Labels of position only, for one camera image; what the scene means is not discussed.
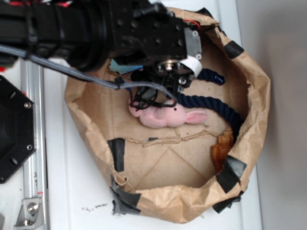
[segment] navy blue rope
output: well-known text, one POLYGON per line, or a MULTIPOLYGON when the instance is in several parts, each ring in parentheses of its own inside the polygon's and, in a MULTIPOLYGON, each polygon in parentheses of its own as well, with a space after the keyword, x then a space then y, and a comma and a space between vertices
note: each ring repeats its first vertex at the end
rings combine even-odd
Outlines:
POLYGON ((205 80, 205 81, 212 81, 218 85, 223 85, 225 83, 225 78, 219 75, 217 72, 214 72, 211 69, 202 69, 197 79, 205 80))
MULTIPOLYGON (((200 80, 212 81, 212 74, 208 77, 204 76, 206 69, 203 69, 201 74, 198 76, 200 80)), ((237 136, 239 135, 239 130, 243 124, 240 114, 238 114, 233 108, 229 107, 226 103, 222 102, 220 99, 213 97, 204 97, 204 96, 186 96, 183 93, 177 95, 178 103, 187 108, 208 108, 216 111, 221 117, 223 117, 227 122, 230 123, 234 138, 236 141, 237 136)))

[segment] metal bracket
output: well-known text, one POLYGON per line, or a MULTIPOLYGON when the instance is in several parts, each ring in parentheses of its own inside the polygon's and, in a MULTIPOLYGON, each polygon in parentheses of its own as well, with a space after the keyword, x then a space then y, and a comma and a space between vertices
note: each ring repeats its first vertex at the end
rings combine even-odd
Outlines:
POLYGON ((0 184, 35 151, 34 103, 0 75, 0 184))
POLYGON ((14 230, 33 230, 44 224, 41 198, 24 199, 14 230))

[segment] paper bag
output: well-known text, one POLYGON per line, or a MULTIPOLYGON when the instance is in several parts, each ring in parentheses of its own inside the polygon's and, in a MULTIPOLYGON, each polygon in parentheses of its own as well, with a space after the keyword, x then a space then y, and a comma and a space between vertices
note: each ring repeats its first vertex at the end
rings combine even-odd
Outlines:
MULTIPOLYGON (((202 65, 225 77, 223 86, 194 80, 185 95, 220 99, 244 120, 221 173, 215 173, 210 148, 229 124, 215 111, 207 109, 209 127, 184 124, 153 129, 129 113, 127 90, 69 79, 65 99, 111 188, 115 211, 184 223, 212 206, 221 211, 246 190, 264 143, 270 81, 213 18, 171 10, 177 17, 200 22, 202 65)), ((107 81, 116 78, 108 62, 92 75, 107 81)))

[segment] pink stuffed bunny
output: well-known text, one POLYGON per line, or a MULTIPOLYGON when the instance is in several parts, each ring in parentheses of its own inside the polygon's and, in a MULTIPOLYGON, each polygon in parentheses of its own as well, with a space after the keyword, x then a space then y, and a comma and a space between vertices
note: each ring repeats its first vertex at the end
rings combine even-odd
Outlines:
MULTIPOLYGON (((173 104, 173 100, 167 100, 166 104, 173 104)), ((204 110, 193 110, 186 112, 184 107, 177 104, 175 107, 157 108, 149 106, 146 109, 138 110, 129 106, 130 113, 139 117, 140 122, 150 128, 179 127, 184 123, 198 124, 207 120, 208 116, 204 110)))

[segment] black hexagonal plate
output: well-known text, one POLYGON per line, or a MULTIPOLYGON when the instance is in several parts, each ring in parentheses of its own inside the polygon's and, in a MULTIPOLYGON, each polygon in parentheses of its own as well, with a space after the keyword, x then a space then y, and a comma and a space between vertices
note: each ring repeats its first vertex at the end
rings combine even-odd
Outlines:
POLYGON ((34 103, 0 75, 0 184, 35 151, 34 103))

